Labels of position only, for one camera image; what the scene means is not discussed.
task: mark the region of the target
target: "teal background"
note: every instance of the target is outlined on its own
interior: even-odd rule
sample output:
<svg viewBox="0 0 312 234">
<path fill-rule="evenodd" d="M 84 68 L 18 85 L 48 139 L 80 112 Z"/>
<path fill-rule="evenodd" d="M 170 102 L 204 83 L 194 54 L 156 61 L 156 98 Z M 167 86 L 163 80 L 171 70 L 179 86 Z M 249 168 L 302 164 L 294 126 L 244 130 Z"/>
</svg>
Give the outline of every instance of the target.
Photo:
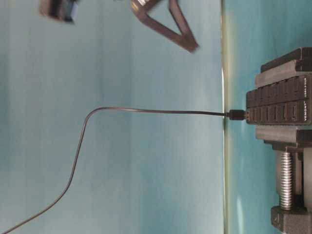
<svg viewBox="0 0 312 234">
<path fill-rule="evenodd" d="M 75 25 L 39 16 L 38 1 L 1 1 L 0 231 L 60 194 L 92 109 L 222 111 L 220 2 L 180 4 L 193 55 L 128 0 L 83 0 Z M 152 15 L 174 27 L 166 8 Z M 14 233 L 222 233 L 223 216 L 222 118 L 106 112 L 90 120 L 65 197 Z"/>
<path fill-rule="evenodd" d="M 245 109 L 260 66 L 298 47 L 311 46 L 311 1 L 223 0 L 226 109 Z M 255 127 L 226 121 L 227 233 L 279 233 L 270 209 L 278 204 L 275 154 L 255 139 Z"/>
</svg>

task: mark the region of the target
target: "black bracket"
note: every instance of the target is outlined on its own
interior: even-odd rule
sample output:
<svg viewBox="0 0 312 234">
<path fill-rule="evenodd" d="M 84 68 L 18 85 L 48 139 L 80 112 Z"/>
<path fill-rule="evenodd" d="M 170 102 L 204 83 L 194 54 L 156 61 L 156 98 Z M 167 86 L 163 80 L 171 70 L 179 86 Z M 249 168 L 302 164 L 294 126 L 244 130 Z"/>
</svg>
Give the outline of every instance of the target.
<svg viewBox="0 0 312 234">
<path fill-rule="evenodd" d="M 303 208 L 284 211 L 279 206 L 272 207 L 271 224 L 282 233 L 312 234 L 311 213 Z"/>
<path fill-rule="evenodd" d="M 40 0 L 39 12 L 54 20 L 73 23 L 78 0 Z"/>
<path fill-rule="evenodd" d="M 188 50 L 189 52 L 193 52 L 198 44 L 192 34 L 192 31 L 183 16 L 183 13 L 179 7 L 177 0 L 169 0 L 169 11 L 174 18 L 181 35 L 177 34 L 173 30 L 159 23 L 155 19 L 151 18 L 148 15 L 148 12 L 161 0 L 131 0 L 131 8 L 133 13 L 137 16 L 137 18 L 152 28 L 156 32 L 162 34 L 166 38 L 170 39 L 174 43 Z"/>
</svg>

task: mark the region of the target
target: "black cable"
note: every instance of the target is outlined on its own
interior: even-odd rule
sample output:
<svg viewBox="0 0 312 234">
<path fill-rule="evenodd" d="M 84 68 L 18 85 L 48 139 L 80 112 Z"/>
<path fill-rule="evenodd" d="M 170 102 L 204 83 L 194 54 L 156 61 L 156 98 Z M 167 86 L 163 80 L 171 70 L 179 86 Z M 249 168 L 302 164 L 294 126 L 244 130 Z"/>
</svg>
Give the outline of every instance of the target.
<svg viewBox="0 0 312 234">
<path fill-rule="evenodd" d="M 28 223 L 29 221 L 37 218 L 38 216 L 40 216 L 41 214 L 43 214 L 47 210 L 51 209 L 65 195 L 65 193 L 69 189 L 69 186 L 71 185 L 73 177 L 74 177 L 74 173 L 75 173 L 75 169 L 76 169 L 76 165 L 77 165 L 77 160 L 78 160 L 78 156 L 79 156 L 79 152 L 80 152 L 80 148 L 81 148 L 81 144 L 82 144 L 82 141 L 83 141 L 83 136 L 84 136 L 84 132 L 85 132 L 88 120 L 94 113 L 96 113 L 98 111 L 104 111 L 104 110 L 119 110 L 119 111 L 129 111 L 129 112 L 158 113 L 158 114 L 190 114 L 190 115 L 228 116 L 228 114 L 218 113 L 218 112 L 143 110 L 143 109 L 133 109 L 133 108 L 126 108 L 126 107 L 100 107 L 100 108 L 97 108 L 97 109 L 91 111 L 87 115 L 86 119 L 84 120 L 84 123 L 83 123 L 83 126 L 82 126 L 82 130 L 81 130 L 81 134 L 80 134 L 78 147 L 77 147 L 77 150 L 76 150 L 76 156 L 75 156 L 74 164 L 73 164 L 73 167 L 72 167 L 72 172 L 70 174 L 69 181 L 68 181 L 65 189 L 63 190 L 63 192 L 57 197 L 57 199 L 54 202 L 52 202 L 50 205 L 48 205 L 42 211 L 40 211 L 39 213 L 37 213 L 37 214 L 31 216 L 30 218 L 24 220 L 23 222 L 15 225 L 14 227 L 10 228 L 9 230 L 3 232 L 2 234 L 8 234 L 9 232 L 15 230 L 16 228 L 19 228 L 20 226 Z"/>
</svg>

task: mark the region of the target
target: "black metal block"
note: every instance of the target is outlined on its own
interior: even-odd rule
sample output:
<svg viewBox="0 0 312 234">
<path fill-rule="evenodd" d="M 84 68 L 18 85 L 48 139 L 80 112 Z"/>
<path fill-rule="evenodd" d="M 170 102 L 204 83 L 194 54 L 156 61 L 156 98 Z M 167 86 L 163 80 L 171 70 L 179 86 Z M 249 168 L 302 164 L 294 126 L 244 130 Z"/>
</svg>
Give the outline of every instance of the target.
<svg viewBox="0 0 312 234">
<path fill-rule="evenodd" d="M 286 234 L 312 234 L 311 213 L 302 208 L 285 211 L 272 207 L 271 224 Z"/>
</svg>

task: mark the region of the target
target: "usb port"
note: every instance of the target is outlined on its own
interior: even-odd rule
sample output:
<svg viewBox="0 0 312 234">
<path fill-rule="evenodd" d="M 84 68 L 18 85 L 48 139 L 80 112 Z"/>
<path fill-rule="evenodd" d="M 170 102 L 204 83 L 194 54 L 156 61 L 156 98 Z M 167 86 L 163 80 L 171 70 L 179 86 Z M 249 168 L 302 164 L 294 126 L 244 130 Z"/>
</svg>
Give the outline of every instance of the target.
<svg viewBox="0 0 312 234">
<path fill-rule="evenodd" d="M 257 122 L 256 109 L 253 110 L 253 121 Z"/>
<path fill-rule="evenodd" d="M 261 111 L 261 108 L 258 108 L 257 112 L 258 112 L 258 115 L 259 115 L 259 122 L 261 122 L 262 121 L 262 111 Z"/>
<path fill-rule="evenodd" d="M 274 106 L 273 119 L 274 119 L 275 121 L 277 121 L 277 106 Z"/>
<path fill-rule="evenodd" d="M 269 122 L 269 107 L 266 108 L 266 118 L 267 122 Z"/>
<path fill-rule="evenodd" d="M 293 119 L 294 121 L 297 120 L 297 105 L 293 105 L 293 106 L 292 106 L 292 119 Z"/>
<path fill-rule="evenodd" d="M 282 107 L 282 119 L 285 121 L 287 118 L 287 109 L 286 109 L 286 105 L 283 105 Z"/>
</svg>

